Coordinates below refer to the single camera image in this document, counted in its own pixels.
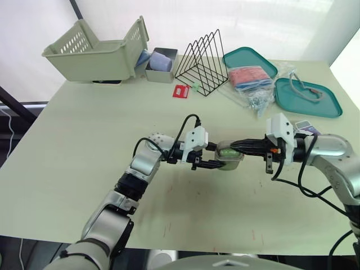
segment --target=gray box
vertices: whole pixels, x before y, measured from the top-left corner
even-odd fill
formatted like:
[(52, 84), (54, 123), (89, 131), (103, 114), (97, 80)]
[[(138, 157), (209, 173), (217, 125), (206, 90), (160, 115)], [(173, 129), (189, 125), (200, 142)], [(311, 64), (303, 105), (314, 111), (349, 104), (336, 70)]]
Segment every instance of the gray box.
[(147, 63), (145, 68), (145, 74), (149, 82), (158, 82), (158, 83), (172, 83), (174, 80), (174, 71), (177, 65), (177, 49), (168, 49), (168, 48), (154, 48), (154, 52), (161, 53), (166, 57), (170, 58), (172, 61), (172, 67), (169, 72), (166, 71), (156, 71), (150, 68), (150, 61)]

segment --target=plastic basket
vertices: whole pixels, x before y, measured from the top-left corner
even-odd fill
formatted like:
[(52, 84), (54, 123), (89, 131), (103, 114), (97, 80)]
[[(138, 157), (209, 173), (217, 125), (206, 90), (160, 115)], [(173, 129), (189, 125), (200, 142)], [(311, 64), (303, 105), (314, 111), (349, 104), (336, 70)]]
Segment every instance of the plastic basket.
[(100, 41), (85, 20), (78, 20), (42, 56), (70, 81), (126, 80), (135, 77), (135, 64), (149, 36), (140, 16), (123, 40)]

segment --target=white table surface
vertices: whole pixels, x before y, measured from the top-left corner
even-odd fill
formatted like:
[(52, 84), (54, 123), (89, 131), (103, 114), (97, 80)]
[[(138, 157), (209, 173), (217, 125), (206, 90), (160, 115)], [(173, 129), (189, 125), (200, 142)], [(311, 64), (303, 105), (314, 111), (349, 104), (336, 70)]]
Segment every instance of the white table surface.
[[(336, 119), (285, 115), (345, 137), (359, 154), (359, 110), (330, 69), (323, 62), (293, 64), (302, 80), (329, 87), (344, 113)], [(257, 119), (217, 91), (173, 98), (177, 83), (65, 82), (0, 169), (0, 235), (74, 242), (124, 173), (140, 137), (154, 131), (175, 136), (184, 117), (197, 113), (212, 142), (263, 138), (266, 118), (283, 111), (274, 103)], [(212, 152), (204, 156), (213, 158)], [(346, 217), (320, 200), (271, 182), (261, 157), (247, 156), (230, 172), (190, 167), (161, 165), (132, 217), (127, 247), (325, 255), (349, 230)], [(287, 166), (281, 176), (296, 182), (299, 168)], [(329, 185), (312, 167), (303, 183), (316, 191)], [(325, 197), (342, 207), (332, 191)], [(335, 254), (353, 254), (354, 240), (348, 237)]]

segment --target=wire rack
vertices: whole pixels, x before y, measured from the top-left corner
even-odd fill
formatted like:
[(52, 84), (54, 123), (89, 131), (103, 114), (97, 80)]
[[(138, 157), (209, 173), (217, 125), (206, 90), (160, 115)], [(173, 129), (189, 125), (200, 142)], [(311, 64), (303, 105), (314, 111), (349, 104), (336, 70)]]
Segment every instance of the wire rack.
[(190, 43), (182, 57), (175, 78), (207, 96), (228, 79), (220, 31), (201, 37)]

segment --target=teal tray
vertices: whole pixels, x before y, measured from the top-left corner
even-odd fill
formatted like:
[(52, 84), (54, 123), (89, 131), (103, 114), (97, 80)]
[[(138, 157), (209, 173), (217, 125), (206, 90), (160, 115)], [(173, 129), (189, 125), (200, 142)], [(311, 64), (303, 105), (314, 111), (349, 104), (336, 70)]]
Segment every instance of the teal tray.
[(228, 68), (239, 66), (261, 66), (270, 78), (275, 78), (277, 68), (263, 56), (249, 47), (241, 47), (223, 56), (223, 62)]
[[(318, 97), (308, 90), (302, 89), (298, 80), (292, 80), (294, 87), (310, 98)], [(313, 87), (323, 92), (324, 98), (318, 102), (305, 100), (298, 96), (290, 87), (289, 79), (280, 78), (275, 82), (276, 103), (286, 111), (309, 114), (327, 118), (335, 118), (343, 114), (338, 100), (330, 89), (325, 86), (303, 82), (307, 87)]]

